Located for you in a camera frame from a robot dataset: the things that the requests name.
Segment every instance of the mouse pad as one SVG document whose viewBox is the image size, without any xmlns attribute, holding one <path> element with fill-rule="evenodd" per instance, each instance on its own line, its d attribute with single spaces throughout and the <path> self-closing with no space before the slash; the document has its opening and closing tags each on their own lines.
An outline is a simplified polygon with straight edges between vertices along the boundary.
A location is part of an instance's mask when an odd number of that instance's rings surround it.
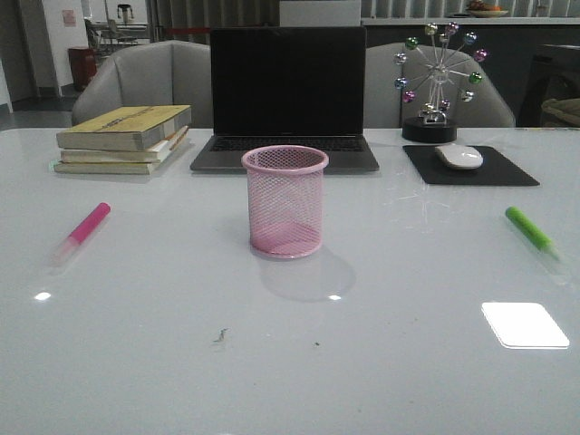
<svg viewBox="0 0 580 435">
<path fill-rule="evenodd" d="M 483 157 L 477 169 L 451 169 L 435 152 L 436 145 L 404 145 L 403 149 L 428 184 L 463 186 L 538 186 L 511 160 L 492 147 L 473 147 Z"/>
</svg>

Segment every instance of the laptop keyboard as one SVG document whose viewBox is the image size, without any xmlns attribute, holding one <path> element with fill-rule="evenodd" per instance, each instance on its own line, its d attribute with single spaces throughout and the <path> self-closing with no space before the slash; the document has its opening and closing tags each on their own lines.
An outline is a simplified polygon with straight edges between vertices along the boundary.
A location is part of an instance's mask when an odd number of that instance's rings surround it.
<svg viewBox="0 0 580 435">
<path fill-rule="evenodd" d="M 321 151 L 363 151 L 356 138 L 218 138 L 212 151 L 248 151 L 268 145 L 302 145 Z"/>
</svg>

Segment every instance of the cabinet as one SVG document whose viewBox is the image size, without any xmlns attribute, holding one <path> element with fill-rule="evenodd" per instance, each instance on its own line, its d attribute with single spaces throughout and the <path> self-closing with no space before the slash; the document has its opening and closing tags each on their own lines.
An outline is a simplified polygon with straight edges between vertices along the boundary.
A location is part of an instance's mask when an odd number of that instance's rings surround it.
<svg viewBox="0 0 580 435">
<path fill-rule="evenodd" d="M 84 91 L 92 77 L 97 73 L 94 50 L 89 47 L 69 48 L 72 81 L 76 91 Z"/>
</svg>

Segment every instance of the white mouse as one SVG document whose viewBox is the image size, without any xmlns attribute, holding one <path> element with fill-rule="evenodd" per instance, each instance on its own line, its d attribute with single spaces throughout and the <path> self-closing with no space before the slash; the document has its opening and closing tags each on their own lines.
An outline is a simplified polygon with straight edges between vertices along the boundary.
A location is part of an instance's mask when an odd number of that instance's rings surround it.
<svg viewBox="0 0 580 435">
<path fill-rule="evenodd" d="M 476 169 L 483 164 L 483 157 L 473 147 L 448 143 L 435 147 L 443 163 L 453 169 Z"/>
</svg>

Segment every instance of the pen holder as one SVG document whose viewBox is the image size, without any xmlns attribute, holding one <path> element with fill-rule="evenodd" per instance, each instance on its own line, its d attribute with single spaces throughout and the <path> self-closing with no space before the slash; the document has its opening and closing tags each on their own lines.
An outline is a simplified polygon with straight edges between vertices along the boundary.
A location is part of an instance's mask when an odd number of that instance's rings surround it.
<svg viewBox="0 0 580 435">
<path fill-rule="evenodd" d="M 297 145 L 244 154 L 252 247 L 266 256 L 296 258 L 321 246 L 327 164 L 322 151 Z"/>
</svg>

